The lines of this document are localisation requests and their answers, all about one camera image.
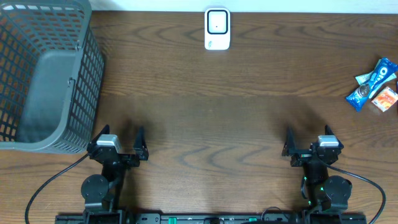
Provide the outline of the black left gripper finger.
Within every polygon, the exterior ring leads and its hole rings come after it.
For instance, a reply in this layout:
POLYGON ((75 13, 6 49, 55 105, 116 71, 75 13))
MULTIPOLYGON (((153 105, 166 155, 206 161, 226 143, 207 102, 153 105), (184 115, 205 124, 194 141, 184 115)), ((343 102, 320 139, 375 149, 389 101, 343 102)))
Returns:
POLYGON ((97 140, 103 135, 109 134, 109 125, 105 125, 104 128, 90 141, 88 145, 88 149, 91 149, 96 146, 97 140))
POLYGON ((136 135, 136 139, 134 141, 133 149, 135 150, 136 156, 141 161, 147 161, 149 158, 149 151, 147 149, 146 140, 145 140, 145 131, 141 126, 136 135))

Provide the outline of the blue Oreo cookie pack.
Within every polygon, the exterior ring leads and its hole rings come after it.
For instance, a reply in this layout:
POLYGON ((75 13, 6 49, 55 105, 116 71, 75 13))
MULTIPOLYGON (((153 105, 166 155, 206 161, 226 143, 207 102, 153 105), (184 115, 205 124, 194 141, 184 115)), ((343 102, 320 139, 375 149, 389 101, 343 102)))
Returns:
POLYGON ((356 77, 359 87, 346 97, 346 101, 357 111, 361 111, 364 104, 370 99, 378 89, 388 81, 395 78, 397 64, 388 58, 380 59, 374 70, 356 77))

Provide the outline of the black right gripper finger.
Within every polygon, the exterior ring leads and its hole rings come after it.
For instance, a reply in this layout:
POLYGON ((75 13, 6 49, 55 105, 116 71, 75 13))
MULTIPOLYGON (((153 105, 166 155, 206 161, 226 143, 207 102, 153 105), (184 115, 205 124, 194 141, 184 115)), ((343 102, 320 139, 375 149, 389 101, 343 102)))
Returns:
POLYGON ((286 140, 282 150, 282 156, 293 156, 295 153, 295 141, 292 128, 287 128, 286 140))
MULTIPOLYGON (((331 130, 331 128, 329 127, 329 125, 325 126, 325 135, 335 135, 334 132, 331 130)), ((341 141, 338 139, 339 141, 339 146, 338 148, 344 148, 344 145, 341 143, 341 141)))

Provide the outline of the teal wet wipes pack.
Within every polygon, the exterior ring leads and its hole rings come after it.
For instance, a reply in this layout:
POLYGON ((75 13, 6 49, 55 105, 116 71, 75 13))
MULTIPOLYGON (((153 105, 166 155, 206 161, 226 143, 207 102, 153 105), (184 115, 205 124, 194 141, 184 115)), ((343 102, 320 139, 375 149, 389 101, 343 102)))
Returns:
POLYGON ((397 64, 391 62, 388 58, 379 59, 374 70, 364 75, 355 77, 358 85, 365 83, 369 85, 369 90, 361 90, 368 98, 372 98, 374 94, 383 86, 383 84, 397 78, 397 64))

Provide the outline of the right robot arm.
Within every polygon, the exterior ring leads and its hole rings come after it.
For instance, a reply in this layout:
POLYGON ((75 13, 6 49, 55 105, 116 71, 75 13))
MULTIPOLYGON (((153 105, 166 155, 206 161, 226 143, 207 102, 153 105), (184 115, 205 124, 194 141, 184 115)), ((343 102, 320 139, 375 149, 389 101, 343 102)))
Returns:
POLYGON ((290 157, 292 167, 303 168, 301 192, 309 203, 308 208, 297 215, 297 223, 342 222, 340 215, 348 208, 352 183, 338 175, 330 176, 328 166, 338 160, 343 148, 329 126, 325 126, 325 133, 308 149, 299 149, 292 129, 287 129, 282 155, 290 157))

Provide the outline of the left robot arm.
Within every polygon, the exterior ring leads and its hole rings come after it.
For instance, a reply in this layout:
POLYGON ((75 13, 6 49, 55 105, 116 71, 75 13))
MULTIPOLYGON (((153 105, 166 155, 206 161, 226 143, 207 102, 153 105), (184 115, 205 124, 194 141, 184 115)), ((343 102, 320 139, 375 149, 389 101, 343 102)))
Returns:
POLYGON ((135 222, 131 212, 119 207, 119 198, 126 172, 149 158, 144 128, 140 127, 137 132, 134 154, 121 153, 117 135, 109 131, 109 125, 106 125, 86 149, 88 157, 102 165, 102 171, 87 177, 81 185, 81 195, 85 199, 84 223, 135 222))

